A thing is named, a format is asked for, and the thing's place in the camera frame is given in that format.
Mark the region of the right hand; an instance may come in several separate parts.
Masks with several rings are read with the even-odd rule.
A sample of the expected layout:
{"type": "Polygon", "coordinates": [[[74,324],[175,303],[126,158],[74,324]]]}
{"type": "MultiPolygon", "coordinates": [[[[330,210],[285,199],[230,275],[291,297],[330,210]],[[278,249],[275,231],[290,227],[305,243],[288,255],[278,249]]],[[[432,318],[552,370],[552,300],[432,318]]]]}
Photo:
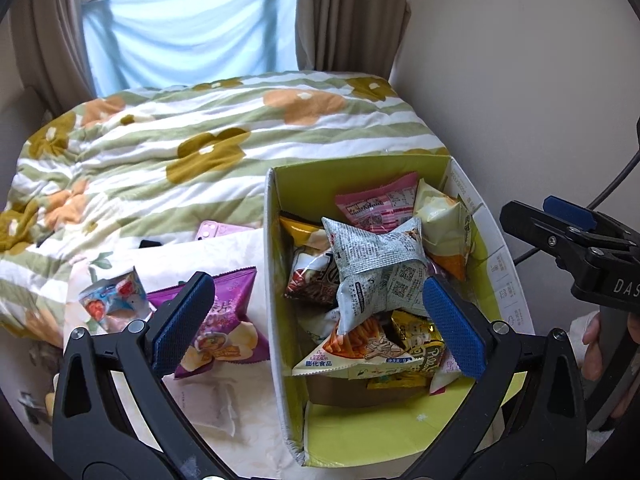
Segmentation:
{"type": "MultiPolygon", "coordinates": [[[[587,380],[597,380],[603,373],[603,356],[599,344],[601,331],[601,315],[597,313],[588,324],[582,343],[587,346],[584,360],[582,361],[582,376],[587,380]]],[[[627,318],[627,330],[632,340],[640,344],[640,324],[636,314],[629,313],[627,318]]],[[[627,411],[634,395],[639,389],[639,378],[636,378],[625,394],[620,398],[620,402],[611,413],[614,419],[620,419],[627,411]]]]}

